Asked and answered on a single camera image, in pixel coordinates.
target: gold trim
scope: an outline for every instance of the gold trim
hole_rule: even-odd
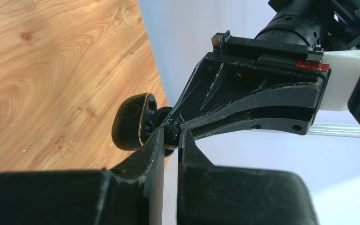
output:
[[[151,92],[147,92],[146,93],[146,96],[145,96],[145,99],[144,99],[144,104],[143,104],[143,107],[142,107],[142,115],[140,117],[140,122],[139,122],[139,142],[140,142],[140,145],[143,146],[143,142],[142,142],[142,138],[141,138],[141,130],[142,130],[142,121],[143,121],[143,117],[144,117],[144,111],[143,109],[145,108],[145,105],[147,104],[147,99],[148,99],[148,96],[151,94]]]

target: scratched surface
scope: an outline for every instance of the scratched surface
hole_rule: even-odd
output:
[[[166,105],[136,0],[0,0],[0,171],[112,167],[131,95]]]

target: white wall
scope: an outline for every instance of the white wall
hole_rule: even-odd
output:
[[[254,38],[275,12],[257,0],[139,0],[166,97],[174,105],[210,38],[230,30]],[[349,112],[319,112],[316,123],[353,124]],[[217,165],[298,173],[312,193],[322,225],[360,224],[360,138],[242,131],[197,145]],[[175,224],[177,156],[165,169],[163,224]]]

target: white plastic part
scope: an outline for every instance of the white plastic part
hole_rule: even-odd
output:
[[[323,63],[332,70],[320,110],[345,111],[360,78],[360,50],[325,52]]]

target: wooden surface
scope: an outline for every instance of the wooden surface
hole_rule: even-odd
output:
[[[0,0],[0,172],[112,167],[119,105],[166,105],[136,0]]]

